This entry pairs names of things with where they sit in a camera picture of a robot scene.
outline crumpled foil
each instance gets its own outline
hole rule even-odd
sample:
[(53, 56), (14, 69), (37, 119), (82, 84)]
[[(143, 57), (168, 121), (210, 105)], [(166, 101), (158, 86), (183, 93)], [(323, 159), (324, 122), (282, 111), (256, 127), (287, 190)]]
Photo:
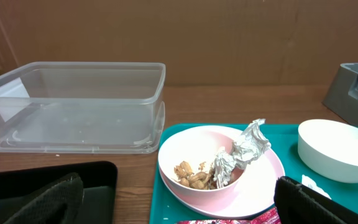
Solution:
[(269, 140), (260, 132), (259, 126), (265, 119), (257, 119), (250, 123), (241, 135), (233, 141), (232, 152), (220, 151), (213, 163), (216, 187), (222, 188), (230, 181), (231, 172), (235, 167), (245, 170), (247, 165), (256, 161), (272, 147)]
[(259, 157), (272, 147), (270, 141), (260, 132), (259, 126), (265, 123), (265, 119), (256, 119), (233, 141), (232, 156), (236, 160), (239, 169), (246, 169), (247, 164), (259, 159)]
[(215, 170), (214, 181), (216, 181), (216, 187), (218, 189), (229, 184), (230, 174), (235, 166), (236, 161), (225, 150), (218, 152), (212, 164), (212, 169)]

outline pink bowl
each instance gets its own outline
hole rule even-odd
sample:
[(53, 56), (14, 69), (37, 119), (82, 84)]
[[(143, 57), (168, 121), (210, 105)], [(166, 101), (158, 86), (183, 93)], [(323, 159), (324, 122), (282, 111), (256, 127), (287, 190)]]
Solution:
[[(224, 131), (219, 131), (220, 133), (208, 131), (208, 127), (212, 127), (210, 129), (213, 130)], [(223, 126), (201, 126), (176, 133), (169, 137), (160, 148), (158, 154), (160, 171), (166, 176), (172, 190), (178, 192), (187, 202), (209, 203), (217, 198), (225, 197), (227, 194), (235, 194), (234, 188), (240, 176), (244, 173), (243, 170), (235, 169), (235, 181), (221, 189), (196, 190), (177, 183), (178, 178), (173, 168), (182, 161), (187, 161), (190, 163), (193, 172), (197, 173), (198, 164), (202, 162), (212, 163), (219, 148), (225, 147), (226, 152), (230, 153), (233, 139), (240, 134), (240, 130)]]

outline wooden surface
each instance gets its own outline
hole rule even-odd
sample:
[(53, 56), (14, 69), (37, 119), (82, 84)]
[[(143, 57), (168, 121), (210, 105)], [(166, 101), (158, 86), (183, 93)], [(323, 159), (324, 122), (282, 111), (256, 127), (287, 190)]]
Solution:
[[(326, 86), (165, 87), (166, 126), (177, 123), (301, 123), (324, 118), (342, 121), (321, 101)], [(0, 171), (111, 161), (118, 167), (115, 223), (148, 223), (157, 152), (147, 155), (7, 154)]]
[(167, 85), (327, 85), (358, 62), (358, 0), (0, 0), (0, 43), (2, 67), (162, 62)]

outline brown cardboard wall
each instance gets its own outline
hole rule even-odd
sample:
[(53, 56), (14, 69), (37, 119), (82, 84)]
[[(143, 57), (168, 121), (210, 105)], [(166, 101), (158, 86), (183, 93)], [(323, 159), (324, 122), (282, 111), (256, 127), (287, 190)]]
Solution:
[(167, 85), (329, 84), (358, 62), (355, 0), (0, 0), (18, 65), (162, 62)]

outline bowl rim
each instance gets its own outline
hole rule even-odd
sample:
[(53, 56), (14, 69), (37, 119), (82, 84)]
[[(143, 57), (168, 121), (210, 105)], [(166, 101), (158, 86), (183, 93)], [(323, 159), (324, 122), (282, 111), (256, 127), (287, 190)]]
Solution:
[(339, 160), (339, 159), (333, 158), (333, 157), (331, 157), (331, 156), (328, 156), (327, 154), (325, 154), (324, 152), (322, 152), (321, 150), (319, 150), (318, 147), (313, 147), (313, 146), (304, 138), (305, 134), (302, 135), (301, 130), (302, 130), (302, 129), (305, 129), (305, 126), (306, 126), (308, 123), (312, 123), (312, 122), (314, 122), (314, 121), (322, 121), (322, 122), (325, 122), (325, 123), (335, 123), (335, 124), (341, 125), (341, 126), (343, 126), (343, 127), (346, 127), (346, 128), (348, 128), (348, 129), (351, 129), (351, 130), (353, 130), (353, 131), (355, 131), (355, 132), (357, 132), (357, 133), (358, 133), (358, 128), (355, 127), (355, 126), (352, 126), (352, 125), (350, 125), (350, 124), (346, 124), (346, 123), (342, 123), (342, 122), (338, 122), (338, 121), (332, 121), (332, 120), (328, 120), (328, 119), (309, 119), (309, 120), (307, 120), (307, 121), (302, 122), (302, 123), (299, 125), (299, 127), (298, 127), (298, 136), (299, 136), (300, 138), (302, 138), (302, 140), (303, 140), (310, 148), (312, 148), (314, 151), (316, 151), (316, 152), (322, 154), (322, 155), (325, 156), (325, 157), (328, 157), (328, 158), (333, 159), (333, 160), (335, 160), (335, 161), (341, 162), (341, 163), (343, 163), (343, 164), (358, 167), (358, 164), (353, 164), (353, 163), (351, 164), (351, 163), (348, 163), (348, 162), (341, 161), (341, 160)]

